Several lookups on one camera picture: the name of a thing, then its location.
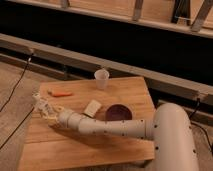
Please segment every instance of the purple plate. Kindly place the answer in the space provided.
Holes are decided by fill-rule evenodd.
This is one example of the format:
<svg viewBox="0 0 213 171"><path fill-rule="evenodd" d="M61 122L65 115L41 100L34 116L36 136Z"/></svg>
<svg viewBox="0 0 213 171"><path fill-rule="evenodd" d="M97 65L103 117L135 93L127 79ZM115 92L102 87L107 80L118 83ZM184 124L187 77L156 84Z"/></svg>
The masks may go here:
<svg viewBox="0 0 213 171"><path fill-rule="evenodd" d="M122 104L110 106L106 111L106 121L131 120L132 112Z"/></svg>

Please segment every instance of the wooden table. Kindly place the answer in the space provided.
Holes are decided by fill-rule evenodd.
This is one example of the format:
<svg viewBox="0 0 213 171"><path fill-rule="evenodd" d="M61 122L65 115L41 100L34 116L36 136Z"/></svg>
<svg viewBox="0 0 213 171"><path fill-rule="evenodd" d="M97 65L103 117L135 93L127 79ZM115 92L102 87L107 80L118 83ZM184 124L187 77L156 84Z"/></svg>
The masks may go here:
<svg viewBox="0 0 213 171"><path fill-rule="evenodd" d="M65 90L70 97L54 98L47 90ZM61 105L82 113L92 99L103 104L96 118L104 120L107 108L124 104L133 119L152 118L155 112L142 77L113 78L105 91L96 88L95 80L43 83L41 95L52 105ZM34 113L20 159L19 170L57 170L94 165L126 163L154 158L153 142L113 135L81 135L78 132L53 130Z"/></svg>

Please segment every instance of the floor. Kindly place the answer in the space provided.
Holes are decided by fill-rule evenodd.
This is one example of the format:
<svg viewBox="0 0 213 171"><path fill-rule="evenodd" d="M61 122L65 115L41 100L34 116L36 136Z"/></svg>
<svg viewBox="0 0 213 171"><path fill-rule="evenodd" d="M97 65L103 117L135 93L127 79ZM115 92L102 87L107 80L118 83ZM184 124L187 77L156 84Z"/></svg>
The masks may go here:
<svg viewBox="0 0 213 171"><path fill-rule="evenodd" d="M11 93L11 87L17 82L22 72L21 68L0 62L0 106L7 100ZM26 117L31 110L34 100L32 94L37 92L41 82L56 81L54 78L27 71L17 87L8 105L0 112L0 170L15 171L21 156L27 123ZM211 140L213 140L213 128L205 126ZM213 157L211 156L206 139L200 129L193 126L193 133L199 158L200 171L213 170ZM71 171L152 171L154 163L150 163L145 169L139 167L140 163L118 164L110 166L98 166Z"/></svg>

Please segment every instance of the black cable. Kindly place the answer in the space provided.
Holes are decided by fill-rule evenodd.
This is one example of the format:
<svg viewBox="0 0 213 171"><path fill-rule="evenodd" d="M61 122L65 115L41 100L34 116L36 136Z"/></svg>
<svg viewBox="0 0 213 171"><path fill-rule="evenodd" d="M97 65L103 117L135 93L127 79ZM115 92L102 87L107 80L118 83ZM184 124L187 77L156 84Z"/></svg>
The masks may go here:
<svg viewBox="0 0 213 171"><path fill-rule="evenodd" d="M195 110L189 115L190 120L197 113L197 110L199 109L199 107L200 107L200 98L197 98L197 104L196 104ZM212 144L210 143L208 132L202 126L200 126L200 125L198 125L194 122L191 122L191 124L197 126L198 128L200 128L204 132L206 139L207 139L207 142L208 142L208 145L210 147L210 151L211 151L212 156L213 156L213 143Z"/></svg>
<svg viewBox="0 0 213 171"><path fill-rule="evenodd" d="M189 115L189 119L192 119L192 117L197 113L197 110L199 109L199 107L200 107L200 98L197 98L197 104L196 104L195 110Z"/></svg>
<svg viewBox="0 0 213 171"><path fill-rule="evenodd" d="M9 98L8 98L7 101L2 105L2 107L1 107L1 109L0 109L0 112L2 112L2 110L5 108L5 106L9 103L10 99L12 98L13 93L14 93L16 87L18 86L18 84L19 84L20 81L22 80L22 78L23 78L23 76L24 76L24 74L25 74L25 72L26 72L26 70L27 70L27 67L28 67L28 65L29 65L29 63L30 63L30 61L31 61L31 57L32 57L32 55L30 55L30 57L28 58L27 64L26 64L25 67L24 67L24 70L23 70L23 72L22 72L22 74L21 74L21 77L19 78L19 80L17 81L17 83L14 85L14 87L13 87L13 89L12 89L12 92L11 92Z"/></svg>
<svg viewBox="0 0 213 171"><path fill-rule="evenodd" d="M213 143L212 144L210 143L208 132L202 126L200 126L200 125L198 125L194 122L191 122L191 124L197 126L198 128L200 128L204 132L206 139L207 139L207 142L208 142L208 145L209 145L209 148L210 148L210 151L211 151L212 156L213 156Z"/></svg>
<svg viewBox="0 0 213 171"><path fill-rule="evenodd" d="M16 129L7 137L6 141L0 146L0 150L5 146L5 144L10 140L10 138L15 134L15 132L20 128L20 126L24 123L24 121L28 118L28 116L32 113L34 107L30 110L30 112L25 116L25 118L21 121L21 123L16 127Z"/></svg>

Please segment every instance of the plastic cup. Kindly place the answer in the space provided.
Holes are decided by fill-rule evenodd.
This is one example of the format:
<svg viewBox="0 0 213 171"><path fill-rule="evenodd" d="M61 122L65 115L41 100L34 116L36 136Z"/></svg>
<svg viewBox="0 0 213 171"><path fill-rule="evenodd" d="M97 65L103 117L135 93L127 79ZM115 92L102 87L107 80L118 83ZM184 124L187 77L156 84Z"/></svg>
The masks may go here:
<svg viewBox="0 0 213 171"><path fill-rule="evenodd" d="M105 69L99 69L94 74L96 79L97 88L100 90L105 90L109 80L109 72Z"/></svg>

